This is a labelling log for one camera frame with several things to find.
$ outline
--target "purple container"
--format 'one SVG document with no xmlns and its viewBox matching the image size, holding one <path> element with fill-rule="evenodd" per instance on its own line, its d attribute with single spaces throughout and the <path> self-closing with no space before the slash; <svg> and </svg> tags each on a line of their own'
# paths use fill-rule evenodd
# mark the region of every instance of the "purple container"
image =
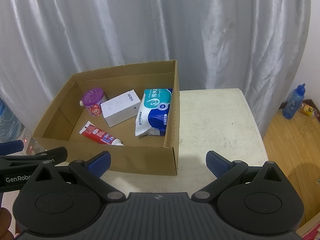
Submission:
<svg viewBox="0 0 320 240">
<path fill-rule="evenodd" d="M 101 88 L 94 88 L 86 92 L 82 97 L 82 103 L 92 116 L 102 114 L 101 104 L 107 101 Z"/>
</svg>

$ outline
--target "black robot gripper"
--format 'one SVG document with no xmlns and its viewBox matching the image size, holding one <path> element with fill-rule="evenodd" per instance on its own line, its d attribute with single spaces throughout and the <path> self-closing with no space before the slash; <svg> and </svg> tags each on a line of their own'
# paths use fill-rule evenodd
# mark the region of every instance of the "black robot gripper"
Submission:
<svg viewBox="0 0 320 240">
<path fill-rule="evenodd" d="M 18 240 L 300 239 L 295 230 L 303 203 L 274 162 L 253 167 L 209 151 L 206 164 L 217 179 L 191 199 L 187 193 L 130 193 L 126 198 L 100 179 L 111 165 L 109 152 L 68 166 L 54 166 L 67 158 L 65 148 L 45 153 L 47 159 L 30 163 L 28 157 L 44 155 L 0 156 L 1 191 L 21 189 L 13 206 L 22 231 Z M 24 183 L 4 183 L 22 176 L 28 165 Z"/>
</svg>

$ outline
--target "ribbed gray surface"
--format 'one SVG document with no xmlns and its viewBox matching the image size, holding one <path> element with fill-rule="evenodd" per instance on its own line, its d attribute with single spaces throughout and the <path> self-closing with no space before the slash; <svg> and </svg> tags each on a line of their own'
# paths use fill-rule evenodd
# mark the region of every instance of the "ribbed gray surface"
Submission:
<svg viewBox="0 0 320 240">
<path fill-rule="evenodd" d="M 18 240 L 41 240 L 22 234 Z M 132 193 L 123 203 L 110 204 L 91 226 L 71 236 L 51 240 L 297 240 L 295 233 L 278 237 L 252 236 L 240 232 L 214 212 L 209 204 L 195 203 L 187 193 Z"/>
</svg>

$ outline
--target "blue bottle cap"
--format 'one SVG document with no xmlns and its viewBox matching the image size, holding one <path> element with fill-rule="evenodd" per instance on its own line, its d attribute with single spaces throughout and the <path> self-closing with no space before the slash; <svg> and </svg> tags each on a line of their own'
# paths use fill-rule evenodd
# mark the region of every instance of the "blue bottle cap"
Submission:
<svg viewBox="0 0 320 240">
<path fill-rule="evenodd" d="M 302 85 L 298 85 L 297 88 L 296 88 L 296 92 L 301 95 L 301 96 L 304 96 L 304 93 L 306 92 L 306 89 L 305 89 L 305 86 L 306 84 L 303 83 Z"/>
</svg>

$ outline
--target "blue and white wipes packet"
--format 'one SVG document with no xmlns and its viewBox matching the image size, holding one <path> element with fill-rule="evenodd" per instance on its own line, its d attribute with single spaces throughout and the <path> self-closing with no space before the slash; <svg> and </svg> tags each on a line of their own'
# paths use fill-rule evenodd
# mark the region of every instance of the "blue and white wipes packet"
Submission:
<svg viewBox="0 0 320 240">
<path fill-rule="evenodd" d="M 165 135 L 172 89 L 146 89 L 136 119 L 136 136 Z"/>
</svg>

